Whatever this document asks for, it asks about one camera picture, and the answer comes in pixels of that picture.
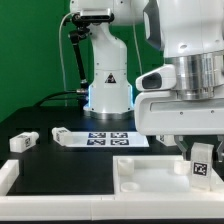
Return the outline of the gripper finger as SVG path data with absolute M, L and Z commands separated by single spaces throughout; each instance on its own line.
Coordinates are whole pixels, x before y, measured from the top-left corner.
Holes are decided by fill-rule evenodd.
M 224 135 L 218 135 L 217 139 L 219 141 L 218 148 L 216 150 L 217 156 L 218 156 L 218 161 L 222 162 L 224 158 Z
M 176 145 L 178 146 L 178 148 L 180 149 L 180 151 L 182 152 L 183 159 L 187 160 L 189 146 L 188 146 L 187 142 L 185 141 L 185 138 L 182 135 L 175 135 L 174 141 L 175 141 Z

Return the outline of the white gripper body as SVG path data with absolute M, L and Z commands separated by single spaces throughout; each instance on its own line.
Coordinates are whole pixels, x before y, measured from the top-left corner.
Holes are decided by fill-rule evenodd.
M 172 88 L 173 65 L 164 65 L 136 79 L 136 130 L 142 135 L 223 135 L 224 85 L 206 100 L 183 101 Z

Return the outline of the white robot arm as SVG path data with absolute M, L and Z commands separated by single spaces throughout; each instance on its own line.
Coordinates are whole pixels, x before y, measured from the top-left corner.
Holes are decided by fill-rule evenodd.
M 87 115 L 132 113 L 143 135 L 215 135 L 224 151 L 224 0 L 71 0 L 70 11 L 94 52 Z M 109 32 L 131 22 L 144 23 L 147 42 L 164 57 L 137 78 L 137 97 L 124 75 L 126 46 Z

